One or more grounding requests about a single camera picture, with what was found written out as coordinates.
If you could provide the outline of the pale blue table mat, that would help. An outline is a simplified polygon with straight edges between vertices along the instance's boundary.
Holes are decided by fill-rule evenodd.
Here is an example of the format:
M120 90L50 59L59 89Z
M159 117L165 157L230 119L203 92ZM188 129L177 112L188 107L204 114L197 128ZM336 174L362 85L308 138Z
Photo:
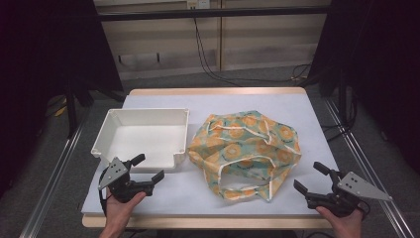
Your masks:
M130 95L120 109L185 108L189 110L186 146L211 114L226 115L256 110L268 118L296 130L302 157L284 183L266 201L252 196L237 201L214 194L204 174L186 157L173 170L133 173L134 180L149 179L164 171L164 178L156 185L152 197L145 199L136 213L144 216L248 216L311 214L304 196L294 187L299 180L311 190L327 193L331 181L314 170L315 162L333 169L336 162L326 142L318 119L306 93L299 90L285 94L207 94L207 95Z

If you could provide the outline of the metal floor rail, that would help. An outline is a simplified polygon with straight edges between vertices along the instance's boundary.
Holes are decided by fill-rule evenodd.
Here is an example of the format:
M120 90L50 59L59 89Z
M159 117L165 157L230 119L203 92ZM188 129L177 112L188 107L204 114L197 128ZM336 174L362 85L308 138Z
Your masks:
M57 164L55 165L52 174L50 175L49 181L45 189L43 190L43 193L39 198L37 205L33 209L31 216L27 221L19 238L37 238L42 224L53 202L53 197L58 188L58 185L72 157L74 149L77 146L77 143L82 134L84 125L87 121L89 114L90 109L87 109L81 114L80 122L75 127L75 131L66 140L65 146L58 158Z
M372 183L380 190L382 190L383 192L387 192L386 188L384 187L381 180L377 176L375 170L371 166L368 157L366 156L365 152L363 151L354 134L350 130L346 130L345 127L343 127L340 124L339 109L336 106L336 104L331 99L325 99L325 104L334 122L338 125L341 136L344 138L354 159L361 168L366 180ZM382 210L384 211L398 238L415 238L403 214L401 213L400 209L397 207L393 200L380 200L378 203L380 204Z

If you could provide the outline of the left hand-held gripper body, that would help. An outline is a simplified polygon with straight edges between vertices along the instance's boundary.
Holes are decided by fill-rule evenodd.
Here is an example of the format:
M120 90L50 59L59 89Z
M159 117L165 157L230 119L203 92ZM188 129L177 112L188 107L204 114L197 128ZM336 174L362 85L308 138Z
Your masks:
M111 194L122 203L130 201L139 192L144 192L146 196L152 196L155 188L152 179L140 182L131 180L131 168L127 168L124 163L118 157L112 160L100 176L99 193L108 187Z

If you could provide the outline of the black horizontal bar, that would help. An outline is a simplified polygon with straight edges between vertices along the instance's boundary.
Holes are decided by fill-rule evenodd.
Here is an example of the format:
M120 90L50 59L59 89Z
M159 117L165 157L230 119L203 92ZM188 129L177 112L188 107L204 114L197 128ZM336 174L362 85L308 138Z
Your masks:
M330 6L303 7L269 7L269 8L230 8L230 9L199 9L173 10L153 12L101 13L96 19L101 22L113 21L141 21L167 19L197 19L214 17L251 17L271 15L310 15L327 14L332 10Z

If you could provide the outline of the person's right hand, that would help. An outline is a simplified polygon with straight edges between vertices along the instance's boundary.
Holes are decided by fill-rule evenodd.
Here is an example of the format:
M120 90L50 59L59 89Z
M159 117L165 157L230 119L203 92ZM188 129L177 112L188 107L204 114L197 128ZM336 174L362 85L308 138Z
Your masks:
M337 217L323 206L318 206L316 211L332 225L336 238L362 238L363 214L359 210L346 217Z

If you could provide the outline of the person's left hand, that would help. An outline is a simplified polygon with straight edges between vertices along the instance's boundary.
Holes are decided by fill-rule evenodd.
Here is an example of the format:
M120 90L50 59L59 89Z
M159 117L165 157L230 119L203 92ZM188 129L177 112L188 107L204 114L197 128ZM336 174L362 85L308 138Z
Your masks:
M134 208L146 197L144 192L137 193L130 201L121 203L107 191L106 224L103 230L123 232Z

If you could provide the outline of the white wall socket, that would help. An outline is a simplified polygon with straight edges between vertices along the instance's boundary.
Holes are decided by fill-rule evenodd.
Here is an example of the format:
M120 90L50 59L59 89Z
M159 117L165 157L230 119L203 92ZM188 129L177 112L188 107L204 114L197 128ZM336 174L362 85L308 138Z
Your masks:
M187 0L186 3L187 8L190 10L210 8L210 0Z

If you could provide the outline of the white plastic box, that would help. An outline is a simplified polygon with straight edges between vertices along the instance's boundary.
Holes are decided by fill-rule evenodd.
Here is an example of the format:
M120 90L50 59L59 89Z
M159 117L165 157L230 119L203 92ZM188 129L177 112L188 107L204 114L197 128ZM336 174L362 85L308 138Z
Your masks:
M185 108L110 109L91 154L105 166L144 154L133 173L173 170L185 159L188 118Z

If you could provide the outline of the wooden table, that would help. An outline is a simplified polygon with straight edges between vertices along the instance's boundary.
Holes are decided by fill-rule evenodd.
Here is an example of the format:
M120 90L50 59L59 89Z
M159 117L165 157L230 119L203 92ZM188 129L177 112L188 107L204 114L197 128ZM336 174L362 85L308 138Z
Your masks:
M207 95L207 94L285 94L295 93L300 87L227 87L227 88L174 88L134 89L128 95ZM248 216L144 216L134 213L128 223L139 229L315 229L326 228L328 222L316 211L306 216L298 215L248 215Z

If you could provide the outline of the black stand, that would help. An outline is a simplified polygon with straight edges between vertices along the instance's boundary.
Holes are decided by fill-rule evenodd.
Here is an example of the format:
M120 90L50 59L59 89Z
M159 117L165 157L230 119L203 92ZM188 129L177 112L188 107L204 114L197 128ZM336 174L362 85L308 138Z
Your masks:
M78 100L83 107L90 107L94 100L89 93L89 84L86 81L69 80L64 89L68 115L68 137L71 138L78 128L75 100Z
M347 83L346 77L343 73L340 74L340 80L338 84L338 103L340 124L343 127L348 127L349 120L347 114Z

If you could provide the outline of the orange patterned fabric bag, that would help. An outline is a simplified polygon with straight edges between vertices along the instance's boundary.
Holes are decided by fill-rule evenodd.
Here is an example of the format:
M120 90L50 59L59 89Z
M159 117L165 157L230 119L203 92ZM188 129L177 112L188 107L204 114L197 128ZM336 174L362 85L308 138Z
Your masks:
M210 115L187 148L213 193L229 200L272 200L301 158L297 132L258 111ZM262 185L223 188L223 175L257 179Z

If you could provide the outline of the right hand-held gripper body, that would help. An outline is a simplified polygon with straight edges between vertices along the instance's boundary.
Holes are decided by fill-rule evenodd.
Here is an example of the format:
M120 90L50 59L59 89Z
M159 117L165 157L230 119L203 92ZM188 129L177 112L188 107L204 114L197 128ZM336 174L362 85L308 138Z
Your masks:
M359 207L362 197L392 201L390 195L353 172L346 175L331 169L319 169L319 172L324 176L329 176L332 180L332 192L320 194L305 189L305 200L310 209L322 206L338 217L349 216L358 209L363 213L363 216L366 216L369 209L364 210Z

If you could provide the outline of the dark curtain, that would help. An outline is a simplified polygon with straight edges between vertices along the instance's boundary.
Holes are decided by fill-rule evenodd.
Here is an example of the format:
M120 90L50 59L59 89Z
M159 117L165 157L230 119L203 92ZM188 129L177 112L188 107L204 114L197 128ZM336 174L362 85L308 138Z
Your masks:
M0 197L27 164L49 100L123 89L94 0L0 0Z
M331 0L309 82L343 80L420 174L420 0Z

